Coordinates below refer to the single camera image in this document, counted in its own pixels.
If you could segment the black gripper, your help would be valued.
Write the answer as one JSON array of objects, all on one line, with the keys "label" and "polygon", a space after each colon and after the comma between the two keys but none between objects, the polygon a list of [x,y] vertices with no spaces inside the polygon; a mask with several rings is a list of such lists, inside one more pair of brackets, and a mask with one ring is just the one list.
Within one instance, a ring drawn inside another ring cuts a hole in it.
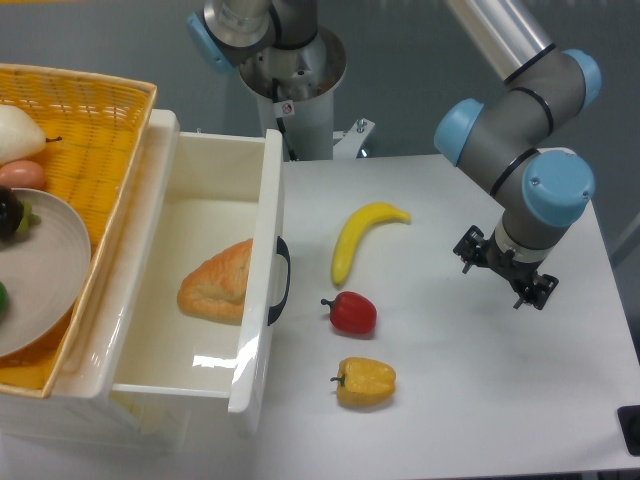
[{"label": "black gripper", "polygon": [[487,268],[507,280],[518,299],[513,305],[522,305],[542,310],[557,287],[559,280],[551,275],[540,275],[538,263],[523,263],[516,260],[516,251],[502,245],[504,234],[496,228],[486,239],[483,232],[472,225],[453,248],[453,253],[463,262],[463,274],[476,266]]}]

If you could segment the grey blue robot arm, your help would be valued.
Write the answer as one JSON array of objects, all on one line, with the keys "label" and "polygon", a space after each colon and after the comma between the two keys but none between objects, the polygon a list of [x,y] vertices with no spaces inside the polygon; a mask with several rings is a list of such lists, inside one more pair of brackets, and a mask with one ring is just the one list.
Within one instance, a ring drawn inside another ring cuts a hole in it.
[{"label": "grey blue robot arm", "polygon": [[[538,146],[597,97],[601,72],[585,53],[557,49],[519,1],[451,1],[448,9],[506,87],[492,105],[460,101],[434,134],[436,149],[504,210],[490,236],[471,227],[454,253],[505,279],[520,304],[542,309],[557,280],[539,266],[584,212],[595,179],[581,157]],[[213,70],[240,74],[287,159],[354,154],[333,136],[345,49],[320,26],[315,2],[208,1],[187,27]]]}]

